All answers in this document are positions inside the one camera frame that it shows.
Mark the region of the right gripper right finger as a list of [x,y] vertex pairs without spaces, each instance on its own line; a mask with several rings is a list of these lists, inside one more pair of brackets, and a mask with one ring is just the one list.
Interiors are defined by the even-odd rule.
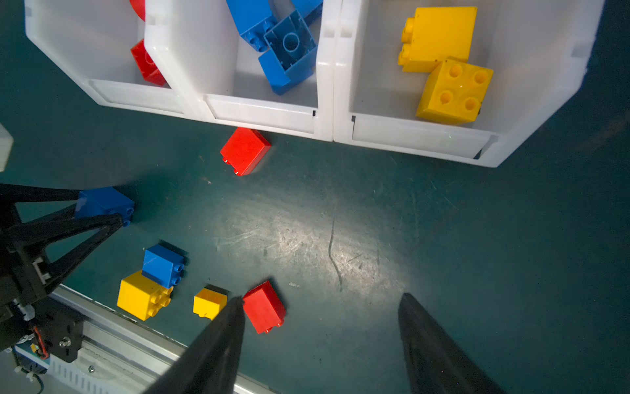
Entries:
[[413,393],[502,393],[409,293],[398,308],[405,367]]

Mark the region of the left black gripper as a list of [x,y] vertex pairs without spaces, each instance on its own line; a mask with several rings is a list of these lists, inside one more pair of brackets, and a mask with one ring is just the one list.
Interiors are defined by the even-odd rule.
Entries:
[[35,296],[52,293],[123,228],[119,213],[19,224],[16,204],[77,201],[79,194],[79,190],[1,185],[1,226],[10,227],[7,238],[1,236],[2,345],[14,345],[30,332]]

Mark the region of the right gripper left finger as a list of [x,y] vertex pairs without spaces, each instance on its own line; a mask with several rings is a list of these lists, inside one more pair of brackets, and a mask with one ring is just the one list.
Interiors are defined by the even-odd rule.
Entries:
[[226,307],[147,393],[232,393],[244,337],[244,301]]

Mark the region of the blue lego brick large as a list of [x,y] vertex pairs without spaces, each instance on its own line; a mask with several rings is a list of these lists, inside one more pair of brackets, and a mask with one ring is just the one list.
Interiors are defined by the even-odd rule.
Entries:
[[113,187],[82,190],[75,206],[74,218],[88,218],[118,213],[124,227],[131,224],[135,202]]

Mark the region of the large yellow lego brick bottom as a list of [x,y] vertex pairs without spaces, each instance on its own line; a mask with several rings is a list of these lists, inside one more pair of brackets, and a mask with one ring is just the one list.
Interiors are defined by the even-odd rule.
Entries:
[[171,302],[173,288],[165,288],[141,271],[121,280],[117,307],[141,321],[154,317]]

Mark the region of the long red lego brick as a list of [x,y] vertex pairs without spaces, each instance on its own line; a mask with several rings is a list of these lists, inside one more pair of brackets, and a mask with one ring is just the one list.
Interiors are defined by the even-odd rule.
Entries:
[[141,41],[139,41],[131,49],[131,54],[136,62],[136,66],[138,67],[141,76],[146,82],[157,86],[166,85],[167,81],[147,52],[143,39],[141,39]]

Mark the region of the red lego brick top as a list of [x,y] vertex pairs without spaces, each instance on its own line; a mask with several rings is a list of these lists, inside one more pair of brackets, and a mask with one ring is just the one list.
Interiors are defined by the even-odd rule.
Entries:
[[234,174],[243,177],[251,174],[272,145],[256,130],[238,127],[220,151],[222,160]]

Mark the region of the blue lego brick top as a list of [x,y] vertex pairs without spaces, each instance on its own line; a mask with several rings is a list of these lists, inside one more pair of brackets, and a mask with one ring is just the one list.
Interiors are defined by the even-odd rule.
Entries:
[[226,3],[239,36],[256,52],[265,53],[268,50],[265,34],[277,24],[273,1],[227,0]]

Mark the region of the small yellow lego brick bottom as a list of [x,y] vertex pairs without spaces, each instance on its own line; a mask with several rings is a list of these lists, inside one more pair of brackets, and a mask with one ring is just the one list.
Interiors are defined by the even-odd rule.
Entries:
[[227,301],[227,295],[204,288],[195,295],[193,313],[200,318],[214,320],[226,307]]

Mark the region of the small blue lego brick lower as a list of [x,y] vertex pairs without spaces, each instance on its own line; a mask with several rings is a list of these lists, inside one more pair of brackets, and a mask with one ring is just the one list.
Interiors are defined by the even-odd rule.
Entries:
[[181,281],[185,259],[164,246],[152,246],[144,251],[142,274],[162,287],[171,288]]

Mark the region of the left white bin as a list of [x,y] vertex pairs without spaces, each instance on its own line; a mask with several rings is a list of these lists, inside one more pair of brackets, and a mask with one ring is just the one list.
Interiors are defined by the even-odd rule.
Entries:
[[190,118],[178,94],[144,80],[131,49],[144,22],[128,1],[26,1],[26,35],[97,104]]

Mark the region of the white bin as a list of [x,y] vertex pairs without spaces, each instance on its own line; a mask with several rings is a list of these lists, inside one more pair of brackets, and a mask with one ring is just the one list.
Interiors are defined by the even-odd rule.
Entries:
[[190,118],[178,94],[144,80],[131,49],[144,22],[128,1],[26,1],[26,35],[97,104]]
[[224,1],[147,1],[144,43],[195,120],[320,141],[333,139],[334,60],[340,1],[323,3],[312,25],[313,75],[276,95],[259,54],[239,36]]
[[477,1],[470,62],[494,76],[477,121],[419,120],[426,80],[398,65],[418,1],[345,1],[336,36],[338,143],[497,167],[580,88],[601,1]]

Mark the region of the middle white bin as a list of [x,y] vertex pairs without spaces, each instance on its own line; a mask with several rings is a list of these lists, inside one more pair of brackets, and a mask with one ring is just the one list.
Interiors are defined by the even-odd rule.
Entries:
[[312,25],[313,75],[276,95],[259,54],[239,36],[224,1],[147,1],[144,43],[195,120],[320,141],[333,139],[334,60],[340,1],[323,3]]

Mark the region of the right white bin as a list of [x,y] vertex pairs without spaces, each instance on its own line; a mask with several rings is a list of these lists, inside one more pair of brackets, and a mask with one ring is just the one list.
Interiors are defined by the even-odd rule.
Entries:
[[418,1],[345,1],[336,36],[338,143],[497,167],[580,88],[601,1],[477,1],[470,62],[494,76],[477,121],[419,120],[426,80],[398,65]]

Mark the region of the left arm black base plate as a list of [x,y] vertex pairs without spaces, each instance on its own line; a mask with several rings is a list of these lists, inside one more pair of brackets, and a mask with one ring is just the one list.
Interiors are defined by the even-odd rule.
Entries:
[[84,316],[50,297],[35,303],[34,311],[31,328],[37,344],[43,347],[43,356],[75,361],[82,345]]

